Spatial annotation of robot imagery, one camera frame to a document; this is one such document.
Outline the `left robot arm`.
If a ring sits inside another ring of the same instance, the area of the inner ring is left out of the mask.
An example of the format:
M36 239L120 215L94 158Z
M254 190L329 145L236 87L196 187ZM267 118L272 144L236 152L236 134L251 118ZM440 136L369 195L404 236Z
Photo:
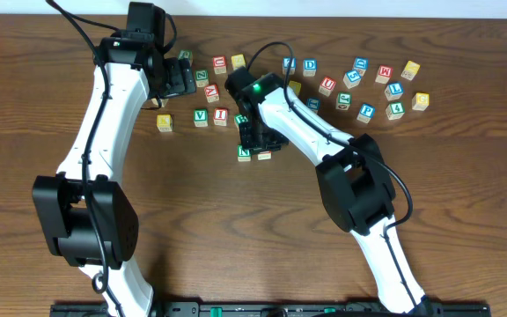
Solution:
M92 96L55 175L36 177L33 203L49 252L92 280L108 316L148 316L154 290L134 252L139 222L121 188L122 168L142 106L196 91L191 62L166 57L173 18L152 3L129 4L125 28L91 44Z

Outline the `green N block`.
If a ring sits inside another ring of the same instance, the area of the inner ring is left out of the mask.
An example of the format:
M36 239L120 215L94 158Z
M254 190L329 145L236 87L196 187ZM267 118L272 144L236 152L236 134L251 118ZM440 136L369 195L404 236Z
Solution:
M237 146L237 158L238 162L247 162L252 159L250 151L245 149L242 145Z

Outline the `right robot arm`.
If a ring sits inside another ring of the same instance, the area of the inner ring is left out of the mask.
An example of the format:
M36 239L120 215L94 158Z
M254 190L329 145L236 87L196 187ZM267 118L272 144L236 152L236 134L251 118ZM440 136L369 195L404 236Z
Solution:
M314 164L328 216L361 247L381 304L391 313L418 313L425 292L400 245L393 207L394 188L403 182L385 164L375 140L327 123L275 73L256 78L240 67L224 88L246 117L239 124L242 148L259 154L296 146Z

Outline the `red E block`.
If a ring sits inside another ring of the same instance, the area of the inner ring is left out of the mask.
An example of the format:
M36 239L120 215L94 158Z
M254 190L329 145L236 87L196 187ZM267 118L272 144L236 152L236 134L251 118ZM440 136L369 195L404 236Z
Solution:
M271 151L263 151L257 154L258 160L269 160L272 158L272 152Z

